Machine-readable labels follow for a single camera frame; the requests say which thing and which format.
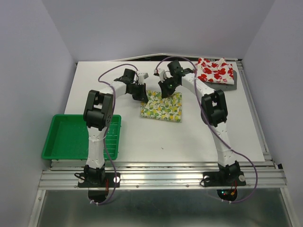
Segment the lemon print skirt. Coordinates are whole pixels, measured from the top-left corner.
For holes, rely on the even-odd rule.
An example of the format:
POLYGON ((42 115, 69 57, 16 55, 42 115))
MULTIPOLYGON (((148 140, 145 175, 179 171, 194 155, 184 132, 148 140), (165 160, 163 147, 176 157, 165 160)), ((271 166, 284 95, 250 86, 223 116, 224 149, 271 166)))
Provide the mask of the lemon print skirt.
POLYGON ((140 117, 168 122, 182 122, 182 93, 162 98, 161 92, 147 91, 148 102, 141 102, 140 117))

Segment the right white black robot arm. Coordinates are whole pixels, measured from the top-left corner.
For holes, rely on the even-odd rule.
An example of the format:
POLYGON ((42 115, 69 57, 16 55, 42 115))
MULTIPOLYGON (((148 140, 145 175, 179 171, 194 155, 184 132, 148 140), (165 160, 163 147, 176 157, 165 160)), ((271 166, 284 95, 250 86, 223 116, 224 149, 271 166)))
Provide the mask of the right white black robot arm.
POLYGON ((197 70, 184 69, 178 60, 168 64, 171 74, 166 76, 165 70, 158 66, 154 75, 160 77, 159 86, 162 98, 171 96, 177 87, 190 90, 198 100, 203 122, 209 127, 217 151, 218 171, 203 172, 200 182, 202 187, 245 186, 245 176, 240 164, 229 145, 227 133, 227 104, 222 90, 214 90, 197 78, 197 70))

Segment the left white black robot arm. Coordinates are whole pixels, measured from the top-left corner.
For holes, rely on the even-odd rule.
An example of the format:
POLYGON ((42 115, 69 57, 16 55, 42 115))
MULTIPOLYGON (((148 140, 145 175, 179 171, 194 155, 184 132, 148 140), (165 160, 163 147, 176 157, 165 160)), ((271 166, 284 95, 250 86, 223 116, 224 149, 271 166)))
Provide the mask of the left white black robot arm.
POLYGON ((134 100, 147 103, 145 80, 148 76, 147 72, 125 69, 112 83, 101 81, 107 85, 105 88, 89 91, 83 113, 89 135, 88 158, 80 177, 83 182, 96 187, 105 182, 104 142, 116 99, 130 94, 134 100))

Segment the grey folded skirt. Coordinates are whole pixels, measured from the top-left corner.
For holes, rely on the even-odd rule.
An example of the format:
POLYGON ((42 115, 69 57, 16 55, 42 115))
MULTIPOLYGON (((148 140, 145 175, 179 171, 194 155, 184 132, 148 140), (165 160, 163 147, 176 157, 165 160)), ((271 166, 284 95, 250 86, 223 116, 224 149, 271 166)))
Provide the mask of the grey folded skirt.
POLYGON ((232 91, 237 89, 237 72, 233 71, 234 76, 234 84, 219 84, 219 83, 206 83, 210 88, 214 90, 222 90, 222 91, 232 91))

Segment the red poppy print skirt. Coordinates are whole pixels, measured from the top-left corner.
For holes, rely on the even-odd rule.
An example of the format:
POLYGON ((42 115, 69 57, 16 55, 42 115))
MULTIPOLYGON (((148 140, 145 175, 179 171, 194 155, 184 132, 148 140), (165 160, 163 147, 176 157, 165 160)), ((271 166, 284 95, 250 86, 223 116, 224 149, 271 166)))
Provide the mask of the red poppy print skirt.
POLYGON ((217 61, 199 58, 196 67, 197 77, 202 82, 234 85, 233 67, 225 58, 217 61))

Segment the green plastic tray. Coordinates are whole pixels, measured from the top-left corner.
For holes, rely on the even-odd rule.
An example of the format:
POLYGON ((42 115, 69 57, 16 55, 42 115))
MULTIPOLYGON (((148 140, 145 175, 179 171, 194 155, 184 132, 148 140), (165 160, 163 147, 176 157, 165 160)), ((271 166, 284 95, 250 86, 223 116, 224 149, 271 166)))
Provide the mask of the green plastic tray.
MULTIPOLYGON (((115 114, 105 138, 107 154, 117 159, 122 118, 115 114)), ((42 159, 84 160, 88 158, 89 136, 82 114, 57 114, 52 118, 42 151, 42 159)))

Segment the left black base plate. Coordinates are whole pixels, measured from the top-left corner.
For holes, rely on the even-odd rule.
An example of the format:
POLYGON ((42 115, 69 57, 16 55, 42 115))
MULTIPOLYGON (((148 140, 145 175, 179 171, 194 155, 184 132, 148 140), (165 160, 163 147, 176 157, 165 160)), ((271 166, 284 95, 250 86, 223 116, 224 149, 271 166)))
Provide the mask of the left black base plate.
POLYGON ((79 188, 114 188, 120 187, 120 173, 107 172, 101 179, 86 179, 84 173, 75 173, 79 188))

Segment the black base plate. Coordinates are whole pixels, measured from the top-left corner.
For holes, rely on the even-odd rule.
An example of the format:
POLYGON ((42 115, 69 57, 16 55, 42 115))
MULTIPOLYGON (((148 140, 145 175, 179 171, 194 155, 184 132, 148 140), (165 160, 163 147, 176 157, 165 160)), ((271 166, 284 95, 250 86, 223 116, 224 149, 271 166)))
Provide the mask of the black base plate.
POLYGON ((84 173, 75 173, 79 188, 114 188, 120 187, 120 173, 107 172, 101 179, 86 179, 84 173))
POLYGON ((239 175, 224 174, 223 172, 203 172, 200 181, 202 187, 231 187, 246 186, 246 181, 241 181, 239 175))

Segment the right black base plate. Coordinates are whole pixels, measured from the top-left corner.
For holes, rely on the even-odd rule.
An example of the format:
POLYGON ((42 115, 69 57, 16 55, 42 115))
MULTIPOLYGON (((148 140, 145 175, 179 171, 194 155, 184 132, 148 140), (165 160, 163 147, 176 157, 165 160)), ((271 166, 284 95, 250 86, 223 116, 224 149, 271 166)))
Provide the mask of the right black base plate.
POLYGON ((200 181, 202 187, 231 187, 246 186, 246 181, 241 181, 239 175, 224 174, 223 172, 203 172, 200 181))

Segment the aluminium front rail frame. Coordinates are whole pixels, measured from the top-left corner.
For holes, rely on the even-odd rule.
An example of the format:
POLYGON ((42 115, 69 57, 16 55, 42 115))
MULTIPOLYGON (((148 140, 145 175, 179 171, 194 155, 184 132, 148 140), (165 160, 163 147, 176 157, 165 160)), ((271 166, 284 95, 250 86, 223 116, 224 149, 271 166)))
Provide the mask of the aluminium front rail frame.
MULTIPOLYGON (((53 159, 51 166, 43 171, 38 191, 29 220, 30 227, 38 225, 39 216, 47 190, 79 190, 75 172, 83 170, 85 160, 53 159)), ((286 187, 286 175, 279 169, 269 155, 264 162, 240 162, 241 170, 246 177, 245 189, 253 188, 258 176, 258 188, 279 188, 286 206, 286 213, 294 227, 300 224, 292 210, 289 193, 286 187)), ((198 189, 203 172, 216 171, 214 162, 116 162, 116 169, 121 174, 120 190, 164 190, 164 189, 198 189)))

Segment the right side aluminium rail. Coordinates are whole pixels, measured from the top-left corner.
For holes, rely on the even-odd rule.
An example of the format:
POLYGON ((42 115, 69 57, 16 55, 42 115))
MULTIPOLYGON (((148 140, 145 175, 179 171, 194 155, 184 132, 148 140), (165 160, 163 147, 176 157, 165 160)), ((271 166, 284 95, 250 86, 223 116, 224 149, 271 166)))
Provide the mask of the right side aluminium rail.
POLYGON ((282 164, 281 163, 277 164, 274 161, 274 159, 272 158, 271 154, 270 154, 270 151, 269 151, 266 139, 265 139, 265 135, 264 135, 264 132, 263 132, 263 129, 262 129, 259 117, 258 117, 258 113, 257 113, 256 107, 255 107, 255 104, 254 104, 254 100, 253 100, 253 97, 251 95, 251 91, 250 91, 250 88, 249 88, 249 85, 248 85, 248 81, 247 81, 247 78, 246 78, 246 75, 245 75, 245 72, 244 72, 244 67, 242 65, 242 61, 241 61, 241 59, 239 59, 239 60, 236 60, 235 62, 236 62, 236 65, 237 65, 237 69, 239 71, 238 77, 241 79, 241 83, 243 85, 244 92, 246 94, 247 101, 248 101, 248 104, 249 104, 249 107, 250 107, 250 112, 252 114, 253 122, 254 122, 254 125, 255 125, 255 128, 256 128, 256 131, 257 131, 258 139, 259 139, 259 142, 261 144, 263 157, 264 157, 265 161, 269 161, 269 162, 272 163, 272 164, 270 164, 270 166, 273 166, 275 169, 283 170, 282 164))

